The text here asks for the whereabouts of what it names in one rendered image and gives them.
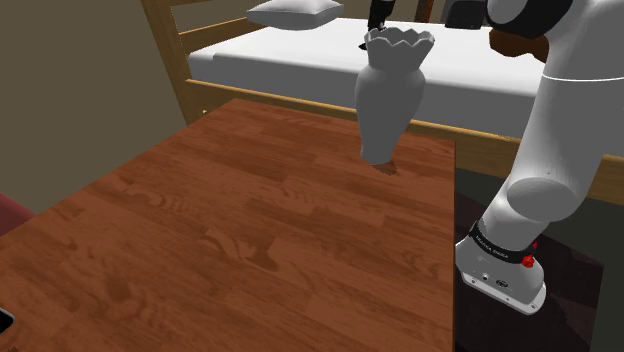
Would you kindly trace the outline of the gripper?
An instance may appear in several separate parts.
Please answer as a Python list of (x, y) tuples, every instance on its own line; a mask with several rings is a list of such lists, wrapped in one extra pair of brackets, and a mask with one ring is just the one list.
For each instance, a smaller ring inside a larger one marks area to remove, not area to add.
[[(367, 27), (369, 29), (382, 29), (385, 20), (392, 14), (396, 0), (371, 0)], [(363, 42), (358, 46), (361, 50), (367, 51), (367, 43)]]

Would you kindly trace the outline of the white scalloped vase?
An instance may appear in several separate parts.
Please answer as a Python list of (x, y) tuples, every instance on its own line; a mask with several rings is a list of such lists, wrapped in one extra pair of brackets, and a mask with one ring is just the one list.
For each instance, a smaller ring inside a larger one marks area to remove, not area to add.
[(435, 37), (428, 31), (390, 27), (373, 29), (364, 40), (368, 63), (355, 85), (361, 158), (379, 165), (392, 159), (398, 140), (419, 109), (426, 85), (420, 66)]

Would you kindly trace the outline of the wooden bed with white mattress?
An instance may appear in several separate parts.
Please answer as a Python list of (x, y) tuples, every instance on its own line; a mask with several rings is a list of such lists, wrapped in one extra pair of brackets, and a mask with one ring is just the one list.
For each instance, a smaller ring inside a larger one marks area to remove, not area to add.
[[(356, 118), (356, 79), (368, 63), (356, 20), (287, 31), (239, 18), (182, 32), (173, 9), (185, 0), (140, 1), (187, 123), (234, 98)], [(507, 176), (542, 64), (493, 51), (484, 28), (428, 31), (435, 43), (420, 65), (423, 97), (407, 129), (454, 141), (461, 169)]]

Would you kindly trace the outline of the white pillow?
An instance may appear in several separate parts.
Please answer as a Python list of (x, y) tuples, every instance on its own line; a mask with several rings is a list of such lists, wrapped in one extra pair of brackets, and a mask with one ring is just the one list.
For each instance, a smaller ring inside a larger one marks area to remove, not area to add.
[(344, 12), (335, 0), (268, 0), (246, 11), (250, 22), (282, 29), (311, 30), (323, 26)]

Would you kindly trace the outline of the dark grey box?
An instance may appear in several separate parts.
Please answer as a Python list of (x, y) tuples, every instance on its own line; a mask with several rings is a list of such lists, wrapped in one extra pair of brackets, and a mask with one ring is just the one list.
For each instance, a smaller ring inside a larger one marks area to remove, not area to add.
[(452, 29), (478, 30), (485, 23), (485, 0), (456, 0), (449, 8), (445, 26)]

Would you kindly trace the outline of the brown rounded object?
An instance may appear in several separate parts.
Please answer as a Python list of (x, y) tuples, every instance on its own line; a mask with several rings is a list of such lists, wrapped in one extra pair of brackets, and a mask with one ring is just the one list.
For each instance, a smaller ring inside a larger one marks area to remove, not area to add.
[(492, 29), (489, 32), (490, 48), (506, 57), (518, 57), (531, 54), (534, 58), (545, 63), (549, 53), (549, 42), (545, 36), (527, 39), (515, 34)]

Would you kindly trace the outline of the brown wooden table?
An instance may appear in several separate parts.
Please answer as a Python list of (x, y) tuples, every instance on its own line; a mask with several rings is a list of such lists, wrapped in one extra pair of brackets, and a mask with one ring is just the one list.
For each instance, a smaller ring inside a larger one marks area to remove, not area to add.
[(0, 352), (454, 352), (452, 141), (235, 99), (0, 237)]

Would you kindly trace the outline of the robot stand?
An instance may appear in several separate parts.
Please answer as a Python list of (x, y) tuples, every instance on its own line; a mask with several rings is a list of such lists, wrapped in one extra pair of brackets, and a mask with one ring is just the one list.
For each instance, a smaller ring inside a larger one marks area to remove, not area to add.
[(581, 232), (586, 220), (611, 211), (589, 199), (572, 218), (538, 237), (537, 261), (545, 270), (542, 308), (524, 315), (478, 292), (456, 275), (456, 352), (590, 352), (604, 264), (556, 238)]

